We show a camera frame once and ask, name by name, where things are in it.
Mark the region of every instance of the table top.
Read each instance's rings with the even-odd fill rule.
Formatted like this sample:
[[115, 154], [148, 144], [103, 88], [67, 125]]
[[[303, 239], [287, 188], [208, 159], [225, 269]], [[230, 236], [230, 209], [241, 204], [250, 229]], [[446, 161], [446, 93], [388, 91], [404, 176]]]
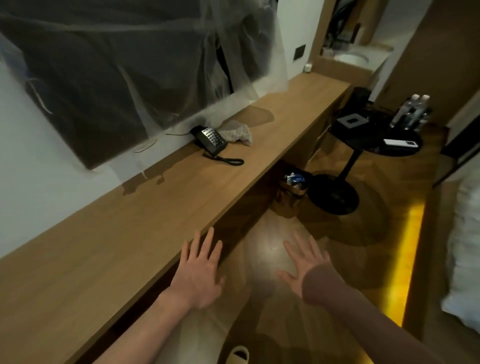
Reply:
[[[339, 122], [334, 122], [329, 132], [352, 149], [389, 157], [411, 156], [423, 146], [422, 138], [415, 131], [391, 128], [392, 116], [383, 112], [374, 113], [368, 110], [359, 112], [359, 114], [368, 117], [370, 122], [351, 129]], [[418, 148], [388, 146], [384, 139], [413, 141], [417, 143]]]
[[178, 260], [182, 243], [212, 226], [347, 88], [300, 74], [287, 92], [234, 116], [251, 127], [253, 145], [221, 155], [243, 166], [188, 145], [161, 183], [152, 178], [132, 194], [119, 186], [0, 259], [1, 362], [78, 359]]

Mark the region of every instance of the black telephone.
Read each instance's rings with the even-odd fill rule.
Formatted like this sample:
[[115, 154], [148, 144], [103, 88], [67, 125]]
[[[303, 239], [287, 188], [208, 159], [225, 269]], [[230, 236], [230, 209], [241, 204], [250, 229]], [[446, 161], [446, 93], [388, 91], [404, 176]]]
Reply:
[[244, 163], [243, 159], [222, 158], [218, 155], [227, 147], [228, 142], [214, 128], [199, 125], [192, 128], [190, 133], [196, 139], [195, 144], [208, 152], [208, 154], [204, 153], [204, 157], [220, 160], [232, 166], [241, 166]]

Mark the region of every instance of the white slipper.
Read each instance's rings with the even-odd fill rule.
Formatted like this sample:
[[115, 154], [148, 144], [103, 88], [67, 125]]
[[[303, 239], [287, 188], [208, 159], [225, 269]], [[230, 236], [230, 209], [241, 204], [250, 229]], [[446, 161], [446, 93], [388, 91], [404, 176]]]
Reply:
[[244, 346], [236, 346], [232, 349], [228, 355], [227, 362], [225, 364], [247, 364], [250, 354], [248, 349]]

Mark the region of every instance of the door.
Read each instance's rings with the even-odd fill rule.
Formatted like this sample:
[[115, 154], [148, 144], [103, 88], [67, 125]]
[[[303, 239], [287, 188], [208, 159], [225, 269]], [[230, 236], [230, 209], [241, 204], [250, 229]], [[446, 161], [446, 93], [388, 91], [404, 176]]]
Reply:
[[431, 95], [432, 122], [445, 126], [480, 87], [480, 1], [434, 0], [375, 104], [396, 110]]

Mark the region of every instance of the person's left hand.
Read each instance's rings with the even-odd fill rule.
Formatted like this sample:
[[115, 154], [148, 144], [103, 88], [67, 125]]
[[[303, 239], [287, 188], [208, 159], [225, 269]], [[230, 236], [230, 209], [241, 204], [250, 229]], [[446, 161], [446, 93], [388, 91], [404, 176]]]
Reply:
[[208, 257], [213, 234], [214, 228], [210, 228], [200, 253], [198, 253], [200, 232], [195, 233], [190, 254], [188, 242], [185, 242], [181, 251], [180, 265], [170, 284], [170, 291], [183, 300], [189, 308], [206, 308], [222, 293], [225, 277], [216, 282], [216, 269], [222, 252], [221, 241], [218, 241]]

